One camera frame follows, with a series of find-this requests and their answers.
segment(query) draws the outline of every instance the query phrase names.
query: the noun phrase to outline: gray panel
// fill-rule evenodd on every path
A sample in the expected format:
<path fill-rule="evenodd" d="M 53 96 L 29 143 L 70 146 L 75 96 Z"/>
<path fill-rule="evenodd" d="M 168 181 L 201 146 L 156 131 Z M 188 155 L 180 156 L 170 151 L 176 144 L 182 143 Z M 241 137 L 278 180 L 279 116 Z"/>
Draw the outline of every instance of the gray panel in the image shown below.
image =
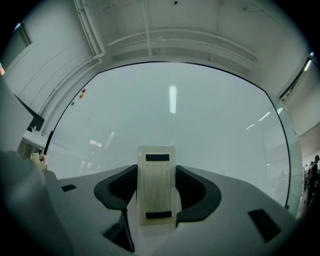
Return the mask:
<path fill-rule="evenodd" d="M 73 245 L 74 255 L 132 255 L 103 237 L 117 223 L 120 210 L 109 210 L 94 195 L 95 185 L 127 166 L 97 174 L 57 180 L 51 171 L 44 171 L 49 196 L 60 222 Z M 75 189 L 63 192 L 62 186 L 74 185 Z"/>
<path fill-rule="evenodd" d="M 248 255 L 266 249 L 248 214 L 253 210 L 263 209 L 284 232 L 293 226 L 294 218 L 287 210 L 255 186 L 209 171 L 184 168 L 214 182 L 221 191 L 221 202 L 205 220 L 179 223 L 153 255 Z"/>

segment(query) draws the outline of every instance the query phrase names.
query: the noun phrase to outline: black rubber cover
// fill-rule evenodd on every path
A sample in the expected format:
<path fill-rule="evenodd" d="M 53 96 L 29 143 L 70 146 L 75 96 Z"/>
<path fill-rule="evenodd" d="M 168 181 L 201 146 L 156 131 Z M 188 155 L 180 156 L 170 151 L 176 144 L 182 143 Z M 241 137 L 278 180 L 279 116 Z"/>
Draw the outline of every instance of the black rubber cover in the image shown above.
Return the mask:
<path fill-rule="evenodd" d="M 137 190 L 138 165 L 129 168 L 100 181 L 94 187 L 95 197 L 109 209 L 121 210 L 119 221 L 103 235 L 118 246 L 135 251 L 127 216 L 127 206 Z"/>
<path fill-rule="evenodd" d="M 95 197 L 105 207 L 127 212 L 127 206 L 137 190 L 138 165 L 100 181 L 94 188 Z"/>
<path fill-rule="evenodd" d="M 119 221 L 109 228 L 103 236 L 130 252 L 135 251 L 135 245 L 129 230 L 127 213 L 121 213 Z"/>
<path fill-rule="evenodd" d="M 180 222 L 202 221 L 220 204 L 221 191 L 216 184 L 180 165 L 176 167 L 175 186 L 182 207 L 176 216 L 176 225 Z"/>
<path fill-rule="evenodd" d="M 253 210 L 249 211 L 248 214 L 266 243 L 281 232 L 281 229 L 264 210 Z"/>

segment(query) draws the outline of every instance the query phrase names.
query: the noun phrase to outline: ceiling pipe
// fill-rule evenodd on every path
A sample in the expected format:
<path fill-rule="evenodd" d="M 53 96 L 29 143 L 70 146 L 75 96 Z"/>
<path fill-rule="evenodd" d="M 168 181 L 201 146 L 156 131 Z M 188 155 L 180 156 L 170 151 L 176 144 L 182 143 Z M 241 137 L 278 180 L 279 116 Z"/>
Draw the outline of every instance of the ceiling pipe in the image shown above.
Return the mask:
<path fill-rule="evenodd" d="M 158 40 L 158 39 L 151 39 L 151 40 L 150 40 L 150 44 L 151 44 L 152 42 L 154 42 L 154 41 L 157 41 L 157 40 Z M 189 42 L 189 43 L 196 43 L 196 44 L 201 44 L 201 45 L 210 46 L 210 47 L 212 47 L 212 48 L 216 48 L 216 49 L 223 50 L 223 51 L 231 54 L 231 55 L 234 56 L 234 57 L 239 57 L 240 59 L 242 59 L 242 60 L 248 62 L 249 64 L 251 64 L 253 67 L 257 67 L 257 66 L 258 66 L 255 62 L 251 61 L 250 59 L 248 59 L 248 58 L 246 58 L 246 57 L 244 57 L 244 56 L 242 56 L 242 55 L 240 55 L 240 54 L 238 54 L 238 53 L 236 53 L 236 52 L 234 52 L 234 51 L 232 51 L 232 50 L 229 50 L 229 49 L 224 48 L 224 47 L 222 47 L 222 46 L 218 46 L 218 45 L 213 44 L 213 43 L 204 42 L 204 41 L 198 41 L 198 40 L 192 40 L 192 39 L 184 39 L 184 38 L 167 38 L 167 39 L 165 39 L 164 42 L 170 42 L 170 41 L 181 41 L 181 42 Z M 130 43 L 127 43 L 127 44 L 122 44 L 122 45 L 119 46 L 119 49 L 125 48 L 125 47 L 128 47 L 128 46 L 134 46 L 134 45 L 136 45 L 136 44 L 145 43 L 145 42 L 146 42 L 146 40 L 142 40 L 142 41 L 130 42 Z M 198 50 L 198 51 L 203 51 L 203 52 L 206 52 L 206 53 L 211 53 L 211 51 L 208 51 L 208 50 L 205 50 L 205 49 L 201 49 L 201 50 Z M 118 55 L 118 54 L 117 54 L 117 50 L 111 52 L 110 55 L 111 55 L 111 56 L 116 56 L 116 55 Z"/>
<path fill-rule="evenodd" d="M 141 4 L 142 4 L 142 13 L 143 13 L 143 21 L 144 21 L 144 27 L 145 27 L 146 40 L 148 43 L 149 58 L 151 60 L 152 51 L 151 51 L 151 47 L 150 47 L 150 36 L 149 36 L 149 29 L 148 29 L 148 24 L 147 24 L 145 0 L 141 0 Z"/>
<path fill-rule="evenodd" d="M 97 25 L 93 19 L 93 16 L 91 14 L 91 11 L 89 9 L 89 5 L 85 2 L 85 0 L 81 0 L 83 7 L 84 7 L 84 13 L 85 16 L 89 22 L 89 26 L 92 29 L 92 32 L 94 34 L 94 38 L 96 40 L 96 42 L 98 43 L 98 46 L 100 48 L 100 53 L 96 52 L 96 55 L 93 57 L 94 60 L 100 59 L 101 57 L 103 57 L 106 54 L 106 50 L 105 50 L 105 46 L 104 43 L 101 40 L 101 37 L 99 35 L 98 29 L 97 29 Z"/>
<path fill-rule="evenodd" d="M 89 24 L 88 24 L 88 20 L 85 17 L 84 6 L 81 7 L 81 2 L 78 3 L 78 0 L 73 0 L 73 2 L 74 2 L 74 5 L 75 5 L 76 12 L 78 13 L 78 17 L 80 19 L 80 23 L 82 25 L 85 37 L 86 37 L 86 39 L 88 41 L 88 44 L 89 44 L 89 46 L 91 48 L 91 51 L 92 51 L 92 53 L 94 55 L 97 55 L 97 54 L 99 54 L 99 51 L 98 51 L 98 48 L 97 48 L 97 46 L 95 44 L 94 36 L 93 36 L 93 34 L 92 34 L 91 30 L 90 30 L 90 27 L 89 27 Z"/>
<path fill-rule="evenodd" d="M 220 20 L 221 20 L 221 5 L 224 5 L 224 2 L 219 1 L 219 5 L 218 5 L 218 24 L 216 26 L 216 35 L 219 36 L 219 32 L 220 32 Z M 214 60 L 214 54 L 211 54 L 211 58 L 210 61 L 212 62 Z"/>

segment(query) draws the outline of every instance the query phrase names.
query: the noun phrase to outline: white wall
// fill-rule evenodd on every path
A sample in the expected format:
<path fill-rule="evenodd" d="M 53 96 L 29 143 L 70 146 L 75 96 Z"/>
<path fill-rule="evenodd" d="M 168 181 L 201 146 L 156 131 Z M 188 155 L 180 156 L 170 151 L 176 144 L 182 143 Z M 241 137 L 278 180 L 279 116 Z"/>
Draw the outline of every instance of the white wall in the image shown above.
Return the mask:
<path fill-rule="evenodd" d="M 257 12 L 257 23 L 246 23 L 247 44 L 257 49 L 259 65 L 248 79 L 273 95 L 280 95 L 305 63 L 310 46 L 295 23 L 269 0 L 251 1 L 264 12 Z"/>
<path fill-rule="evenodd" d="M 320 150 L 304 157 L 302 159 L 303 166 L 309 166 L 311 162 L 314 162 L 316 155 L 320 156 Z"/>
<path fill-rule="evenodd" d="M 320 122 L 320 70 L 312 63 L 284 101 L 298 135 Z"/>
<path fill-rule="evenodd" d="M 80 71 L 80 73 L 86 72 L 87 69 L 90 69 L 91 67 L 89 65 L 85 66 Z M 48 106 L 44 109 L 42 114 L 42 116 L 45 118 L 45 122 L 42 127 L 42 132 L 44 134 L 48 135 L 55 129 L 58 120 L 60 119 L 61 115 L 63 114 L 71 100 L 77 95 L 79 90 L 100 71 L 101 66 L 98 65 L 87 72 L 84 76 L 69 81 L 67 84 L 65 84 L 66 89 L 61 89 L 57 92 L 55 97 L 53 97 L 52 100 L 48 103 Z"/>
<path fill-rule="evenodd" d="M 63 77 L 92 55 L 72 0 L 45 0 L 24 19 L 32 44 L 5 70 L 10 90 L 38 112 Z"/>

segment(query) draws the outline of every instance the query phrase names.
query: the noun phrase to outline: white plastic block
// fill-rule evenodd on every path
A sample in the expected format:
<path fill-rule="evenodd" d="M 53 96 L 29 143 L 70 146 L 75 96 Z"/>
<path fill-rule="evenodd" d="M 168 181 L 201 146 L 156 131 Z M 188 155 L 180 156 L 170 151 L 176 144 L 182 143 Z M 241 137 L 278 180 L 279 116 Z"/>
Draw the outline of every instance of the white plastic block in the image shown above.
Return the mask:
<path fill-rule="evenodd" d="M 46 170 L 48 167 L 47 156 L 45 154 L 33 153 L 31 154 L 31 161 L 36 164 L 40 170 Z"/>
<path fill-rule="evenodd" d="M 174 146 L 139 146 L 136 190 L 139 225 L 176 222 L 178 192 L 175 176 L 176 155 Z M 150 214 L 154 216 L 155 213 L 169 214 L 168 212 L 171 212 L 168 217 L 150 218 Z"/>

